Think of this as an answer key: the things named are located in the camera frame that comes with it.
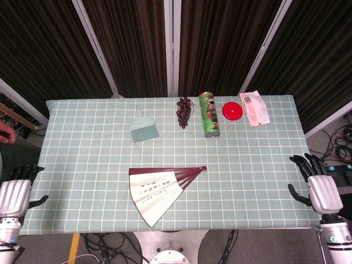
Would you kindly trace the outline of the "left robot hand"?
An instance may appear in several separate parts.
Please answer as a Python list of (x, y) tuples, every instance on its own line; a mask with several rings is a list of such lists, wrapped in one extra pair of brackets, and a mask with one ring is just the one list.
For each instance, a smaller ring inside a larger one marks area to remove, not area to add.
[(44, 204), (48, 195), (41, 199), (30, 201), (34, 181), (43, 167), (37, 165), (23, 166), (9, 173), (1, 183), (1, 218), (23, 217), (28, 209)]

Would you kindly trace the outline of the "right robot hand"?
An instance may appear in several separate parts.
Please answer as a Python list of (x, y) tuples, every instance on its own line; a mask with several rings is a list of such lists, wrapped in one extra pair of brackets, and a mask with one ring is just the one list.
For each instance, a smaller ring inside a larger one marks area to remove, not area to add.
[(311, 206), (320, 215), (338, 213), (343, 208), (337, 186), (333, 178), (328, 175), (321, 160), (305, 153), (304, 156), (293, 155), (289, 158), (297, 165), (307, 185), (308, 197), (299, 195), (292, 184), (288, 184), (291, 196), (306, 206)]

